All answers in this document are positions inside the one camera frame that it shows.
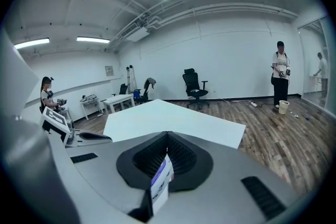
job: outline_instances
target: white bucket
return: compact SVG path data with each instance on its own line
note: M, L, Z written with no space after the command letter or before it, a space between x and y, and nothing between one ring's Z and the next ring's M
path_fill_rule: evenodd
M282 115L286 114L286 111L288 109L289 106L289 102L284 101L284 100L280 100L279 102L279 113Z

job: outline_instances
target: ceiling light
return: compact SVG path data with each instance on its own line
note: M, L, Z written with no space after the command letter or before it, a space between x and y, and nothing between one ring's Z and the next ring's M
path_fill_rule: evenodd
M38 45L38 44L44 44L44 43L49 43L49 38L36 39L36 40L31 40L31 41L19 43L19 44L14 45L14 47L16 49L22 49L22 48L25 48L25 47Z
M109 39L102 38L91 38L91 37L78 37L77 41L88 41L88 42L99 42L99 43L109 43Z

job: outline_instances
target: man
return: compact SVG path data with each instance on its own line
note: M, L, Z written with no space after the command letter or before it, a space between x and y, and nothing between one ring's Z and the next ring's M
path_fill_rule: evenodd
M328 63L327 61L322 57L322 53L318 53L317 57L320 59L319 64L319 71L317 71L314 74L314 77L316 77L319 73L321 73L321 82L322 82L322 95L320 98L320 105L324 106L326 103L326 97L328 93Z
M278 51L273 54L273 85L274 85L274 106L279 108L279 101L287 101L288 76L290 75L289 59L285 53L285 45L282 41L277 43Z

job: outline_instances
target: white tabletop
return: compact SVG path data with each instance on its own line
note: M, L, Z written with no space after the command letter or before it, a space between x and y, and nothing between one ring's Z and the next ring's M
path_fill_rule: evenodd
M173 131L238 148L244 130L245 125L154 100L110 114L104 135L117 142L154 132Z
M120 94L120 95L107 98L106 100L104 100L104 103L110 104L110 103L120 102L124 99L130 99L130 98L133 98L132 94Z

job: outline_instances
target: person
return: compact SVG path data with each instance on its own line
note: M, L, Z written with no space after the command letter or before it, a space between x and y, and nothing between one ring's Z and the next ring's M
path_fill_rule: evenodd
M322 57L322 53L319 52L317 57L320 59L319 71L317 71L313 76L316 77L319 73L321 73L322 96L320 98L320 104L321 106L324 106L328 93L328 63Z
M41 84L41 113L43 113L44 108L47 106L53 110L56 110L59 106L58 103L53 101L53 95L48 91L51 88L51 79L44 77Z
M279 108L279 101L287 101L288 79L290 74L289 59L285 53L285 45L282 41L277 43L278 51L273 54L273 85L274 106Z

